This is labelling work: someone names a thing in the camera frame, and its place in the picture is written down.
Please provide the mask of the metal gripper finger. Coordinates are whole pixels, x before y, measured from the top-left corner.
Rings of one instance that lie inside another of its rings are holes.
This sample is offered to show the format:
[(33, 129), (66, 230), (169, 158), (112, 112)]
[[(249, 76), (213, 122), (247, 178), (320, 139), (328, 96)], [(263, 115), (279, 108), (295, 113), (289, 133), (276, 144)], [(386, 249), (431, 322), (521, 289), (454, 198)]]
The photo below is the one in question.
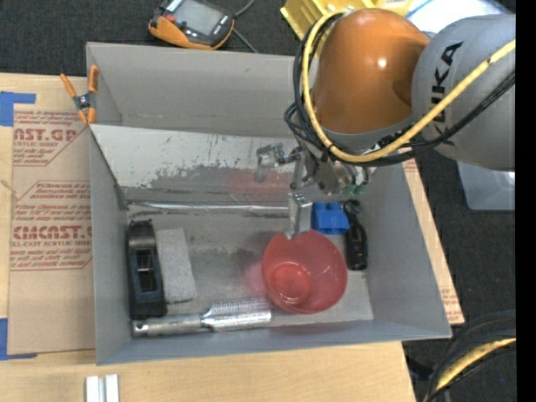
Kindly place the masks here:
[(271, 143), (256, 150), (257, 165), (255, 181), (263, 183), (272, 168), (278, 168), (292, 162), (290, 154), (284, 152), (281, 142)]
[(288, 199), (289, 227), (286, 237), (289, 240), (311, 229), (312, 202), (302, 193), (290, 193)]

